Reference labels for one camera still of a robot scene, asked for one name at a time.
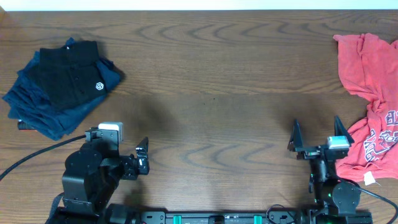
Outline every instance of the folded shirt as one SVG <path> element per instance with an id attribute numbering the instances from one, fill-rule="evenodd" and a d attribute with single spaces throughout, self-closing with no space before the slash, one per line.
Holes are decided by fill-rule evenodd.
<path id="1" fill-rule="evenodd" d="M 69 39 L 61 49 L 71 50 L 75 45 L 78 46 L 79 42 Z M 77 128 L 85 116 L 105 99 L 107 92 L 120 82 L 120 76 L 112 71 L 113 63 L 109 60 L 87 54 L 82 57 L 85 53 L 79 53 L 80 50 L 70 54 L 73 60 L 62 60 L 62 57 L 68 53 L 56 50 L 55 53 L 49 53 L 48 50 L 41 49 L 40 53 L 35 52 L 26 67 L 18 71 L 14 86 L 3 99 L 11 107 L 9 118 L 21 119 L 45 136 L 58 140 Z M 61 72 L 55 70 L 60 67 L 64 70 L 61 69 Z M 47 75 L 40 72 L 42 68 Z M 93 81 L 87 83 L 82 83 L 79 79 L 65 81 L 76 75 L 83 80 L 92 78 Z M 55 91 L 64 93 L 69 98 L 66 99 L 59 94 L 54 96 Z"/>

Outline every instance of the green strip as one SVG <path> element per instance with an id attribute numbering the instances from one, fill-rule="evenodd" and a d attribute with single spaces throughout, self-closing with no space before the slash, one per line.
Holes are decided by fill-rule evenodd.
<path id="1" fill-rule="evenodd" d="M 173 224 L 181 224 L 181 223 L 182 223 L 181 215 L 174 215 L 173 216 Z"/>
<path id="2" fill-rule="evenodd" d="M 255 215 L 254 216 L 254 224 L 262 224 L 262 216 Z"/>

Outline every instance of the white tag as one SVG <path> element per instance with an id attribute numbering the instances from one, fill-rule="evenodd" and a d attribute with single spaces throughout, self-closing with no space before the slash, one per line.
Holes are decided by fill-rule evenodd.
<path id="1" fill-rule="evenodd" d="M 374 179 L 371 171 L 364 174 L 364 181 L 366 186 L 376 183 L 376 180 Z"/>

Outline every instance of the pile of clothes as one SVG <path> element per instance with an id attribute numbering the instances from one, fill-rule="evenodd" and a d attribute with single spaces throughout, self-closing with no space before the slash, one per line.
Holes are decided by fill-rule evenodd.
<path id="1" fill-rule="evenodd" d="M 70 38 L 59 49 L 40 49 L 3 97 L 11 107 L 8 117 L 58 140 L 119 84 L 113 68 L 113 62 L 99 56 L 95 41 Z"/>

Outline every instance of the wooden table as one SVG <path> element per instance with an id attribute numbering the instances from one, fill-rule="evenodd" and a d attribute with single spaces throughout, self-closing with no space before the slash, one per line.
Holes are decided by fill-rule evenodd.
<path id="1" fill-rule="evenodd" d="M 150 175 L 121 181 L 111 202 L 139 208 L 266 210 L 313 203 L 309 166 L 286 150 L 294 118 L 310 144 L 349 127 L 366 101 L 338 78 L 333 34 L 398 37 L 397 11 L 3 12 L 0 95 L 41 47 L 98 41 L 124 80 L 70 136 L 122 121 L 130 154 L 150 141 Z M 20 132 L 0 101 L 0 172 L 54 144 Z M 44 223 L 68 155 L 83 141 L 46 152 L 0 182 L 0 223 Z M 398 181 L 366 188 L 398 203 Z M 363 195 L 360 208 L 385 223 L 393 209 Z"/>

